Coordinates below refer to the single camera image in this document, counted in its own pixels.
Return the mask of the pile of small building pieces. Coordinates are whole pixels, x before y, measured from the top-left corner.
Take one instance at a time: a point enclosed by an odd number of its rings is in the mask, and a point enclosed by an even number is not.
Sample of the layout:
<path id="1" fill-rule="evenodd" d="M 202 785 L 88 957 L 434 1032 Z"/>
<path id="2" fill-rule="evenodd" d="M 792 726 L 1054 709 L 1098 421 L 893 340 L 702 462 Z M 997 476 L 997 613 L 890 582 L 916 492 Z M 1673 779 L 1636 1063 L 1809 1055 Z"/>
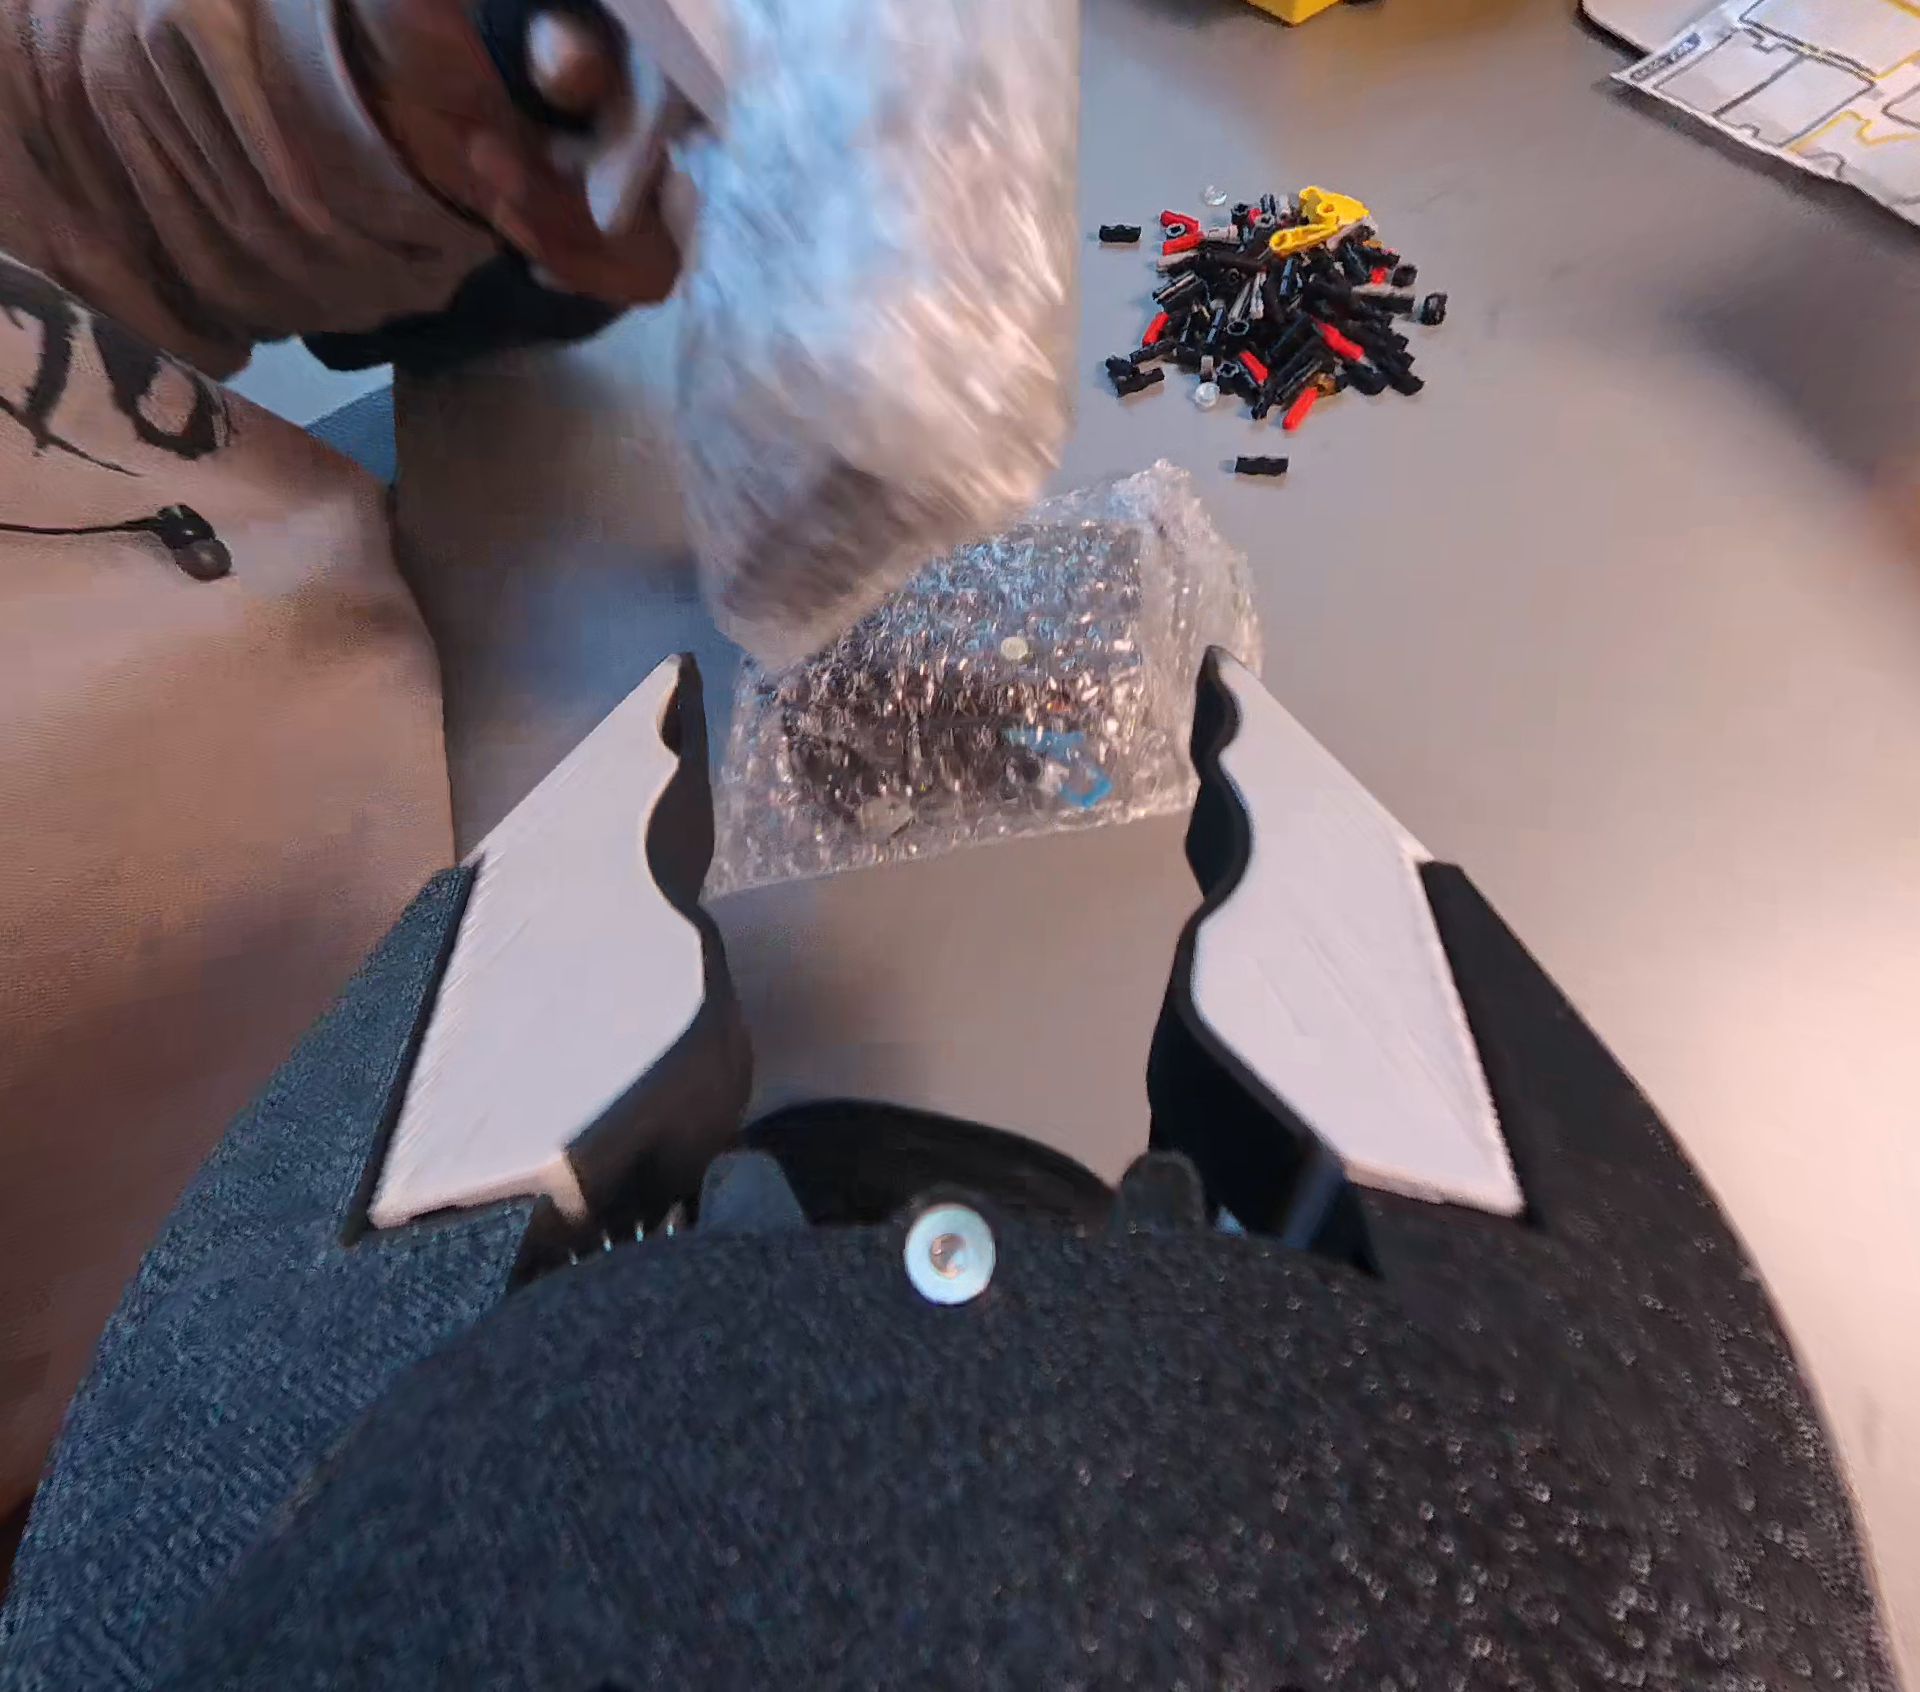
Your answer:
<path id="1" fill-rule="evenodd" d="M 1423 289 L 1419 265 L 1393 248 L 1362 199 L 1301 184 L 1230 199 L 1217 214 L 1202 202 L 1163 209 L 1139 228 L 1129 247 L 1150 247 L 1148 314 L 1131 345 L 1101 360 L 1118 401 L 1173 380 L 1191 396 L 1194 384 L 1214 383 L 1214 407 L 1297 433 L 1346 393 L 1425 390 L 1414 336 L 1445 326 L 1451 296 Z"/>

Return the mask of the person's beige hoodie torso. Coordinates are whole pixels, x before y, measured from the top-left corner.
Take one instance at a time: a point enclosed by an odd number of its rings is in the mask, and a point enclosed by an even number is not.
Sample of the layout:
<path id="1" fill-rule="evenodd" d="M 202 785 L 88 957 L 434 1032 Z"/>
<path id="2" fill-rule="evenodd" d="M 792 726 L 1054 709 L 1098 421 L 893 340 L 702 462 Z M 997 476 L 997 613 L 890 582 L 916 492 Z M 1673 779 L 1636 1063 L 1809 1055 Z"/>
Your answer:
<path id="1" fill-rule="evenodd" d="M 454 863 L 436 653 L 388 492 L 4 263 L 1 1505 L 228 1119 Z"/>

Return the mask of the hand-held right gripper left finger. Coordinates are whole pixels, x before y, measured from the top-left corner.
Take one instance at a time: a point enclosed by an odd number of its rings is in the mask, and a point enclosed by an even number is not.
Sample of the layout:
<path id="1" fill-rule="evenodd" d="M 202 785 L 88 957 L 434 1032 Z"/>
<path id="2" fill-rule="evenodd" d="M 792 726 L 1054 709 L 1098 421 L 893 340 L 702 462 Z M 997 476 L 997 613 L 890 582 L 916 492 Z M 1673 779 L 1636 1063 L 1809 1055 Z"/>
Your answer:
<path id="1" fill-rule="evenodd" d="M 670 655 L 467 854 L 469 883 L 366 1218 L 536 1201 L 570 1242 L 691 1207 L 752 1095 L 704 904 L 707 710 Z"/>

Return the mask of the blue plastic separator tool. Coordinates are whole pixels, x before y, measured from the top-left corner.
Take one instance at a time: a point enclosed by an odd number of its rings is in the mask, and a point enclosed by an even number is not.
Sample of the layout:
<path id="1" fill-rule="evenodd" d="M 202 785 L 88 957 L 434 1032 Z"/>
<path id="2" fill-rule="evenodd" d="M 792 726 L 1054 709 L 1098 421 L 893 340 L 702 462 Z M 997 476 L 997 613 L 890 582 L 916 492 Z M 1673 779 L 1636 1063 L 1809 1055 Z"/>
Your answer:
<path id="1" fill-rule="evenodd" d="M 1009 777 L 1044 804 L 1090 812 L 1114 794 L 1114 777 L 1099 762 L 1090 736 L 1078 728 L 1004 725 L 1000 747 L 1009 755 Z"/>

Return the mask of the clear plastic-wrapped bundle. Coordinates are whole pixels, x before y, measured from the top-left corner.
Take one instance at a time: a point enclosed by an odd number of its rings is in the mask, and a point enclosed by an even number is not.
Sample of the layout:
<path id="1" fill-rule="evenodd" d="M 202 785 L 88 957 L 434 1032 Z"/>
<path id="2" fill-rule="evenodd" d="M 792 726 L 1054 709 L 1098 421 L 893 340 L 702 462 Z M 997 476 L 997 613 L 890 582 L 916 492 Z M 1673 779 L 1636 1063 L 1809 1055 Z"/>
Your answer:
<path id="1" fill-rule="evenodd" d="M 780 672 L 1059 465 L 1079 0 L 722 0 L 686 153 L 675 476 L 704 600 Z"/>

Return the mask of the dark chair seat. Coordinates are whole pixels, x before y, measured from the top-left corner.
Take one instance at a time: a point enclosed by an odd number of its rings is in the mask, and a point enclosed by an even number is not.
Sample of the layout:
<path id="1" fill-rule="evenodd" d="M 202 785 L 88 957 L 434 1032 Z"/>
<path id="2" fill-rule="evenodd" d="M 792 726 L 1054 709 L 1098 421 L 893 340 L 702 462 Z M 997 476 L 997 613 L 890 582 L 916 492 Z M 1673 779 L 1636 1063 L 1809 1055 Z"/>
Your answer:
<path id="1" fill-rule="evenodd" d="M 305 433 L 391 489 L 397 478 L 397 422 L 391 383 L 329 409 Z"/>

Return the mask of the person's left hand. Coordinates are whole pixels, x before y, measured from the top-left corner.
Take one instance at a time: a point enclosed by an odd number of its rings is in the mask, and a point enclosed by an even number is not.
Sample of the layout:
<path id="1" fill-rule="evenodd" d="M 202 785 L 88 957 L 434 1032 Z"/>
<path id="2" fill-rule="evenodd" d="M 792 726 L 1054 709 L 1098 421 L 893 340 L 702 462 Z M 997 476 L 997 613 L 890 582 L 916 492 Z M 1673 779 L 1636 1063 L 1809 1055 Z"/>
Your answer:
<path id="1" fill-rule="evenodd" d="M 655 307 L 681 256 L 659 194 L 596 225 L 584 174 L 523 115 L 481 35 L 484 0 L 344 0 L 367 112 L 415 184 L 536 276 L 613 309 Z"/>

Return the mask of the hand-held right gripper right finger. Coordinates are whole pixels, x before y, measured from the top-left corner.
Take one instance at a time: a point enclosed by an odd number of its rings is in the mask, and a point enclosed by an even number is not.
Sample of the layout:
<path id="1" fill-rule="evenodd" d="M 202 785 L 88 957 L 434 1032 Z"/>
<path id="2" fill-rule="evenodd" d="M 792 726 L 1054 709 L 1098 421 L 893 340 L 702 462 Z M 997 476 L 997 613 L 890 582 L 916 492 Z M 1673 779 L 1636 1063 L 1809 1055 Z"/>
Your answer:
<path id="1" fill-rule="evenodd" d="M 1523 1185 L 1427 896 L 1429 851 L 1257 674 L 1204 653 L 1150 1146 L 1215 1224 L 1368 1250 L 1362 1192 L 1519 1220 Z"/>

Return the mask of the grey desk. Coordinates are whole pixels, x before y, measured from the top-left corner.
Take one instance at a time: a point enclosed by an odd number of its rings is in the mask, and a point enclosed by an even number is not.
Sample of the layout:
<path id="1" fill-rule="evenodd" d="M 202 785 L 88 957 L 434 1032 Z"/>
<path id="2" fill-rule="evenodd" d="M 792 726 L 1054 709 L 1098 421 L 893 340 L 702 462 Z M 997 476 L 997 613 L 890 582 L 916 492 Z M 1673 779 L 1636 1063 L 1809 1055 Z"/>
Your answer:
<path id="1" fill-rule="evenodd" d="M 1916 1689 L 1916 233 L 1611 82 L 1576 0 L 1079 0 L 1078 413 L 1247 558 L 1264 684 L 1458 864 L 1722 1201 L 1828 1416 Z M 1451 296 L 1423 393 L 1256 440 L 1101 362 L 1208 184 L 1325 182 Z M 404 379 L 396 527 L 469 849 L 667 653 L 731 649 L 653 440 L 667 313 Z M 1283 456 L 1283 478 L 1234 476 Z M 756 1109 L 885 1100 L 1114 1176 L 1180 818 L 716 904 Z"/>

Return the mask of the person's left forearm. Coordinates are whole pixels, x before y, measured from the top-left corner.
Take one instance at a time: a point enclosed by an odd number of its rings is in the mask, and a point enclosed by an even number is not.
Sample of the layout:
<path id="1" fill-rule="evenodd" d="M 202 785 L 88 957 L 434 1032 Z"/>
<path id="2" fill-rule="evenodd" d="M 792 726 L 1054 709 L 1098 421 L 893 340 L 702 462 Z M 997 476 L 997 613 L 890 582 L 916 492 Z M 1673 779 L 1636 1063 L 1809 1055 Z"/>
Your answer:
<path id="1" fill-rule="evenodd" d="M 324 200 L 396 165 L 337 0 L 1 0 L 1 248 L 198 372 L 354 265 Z"/>

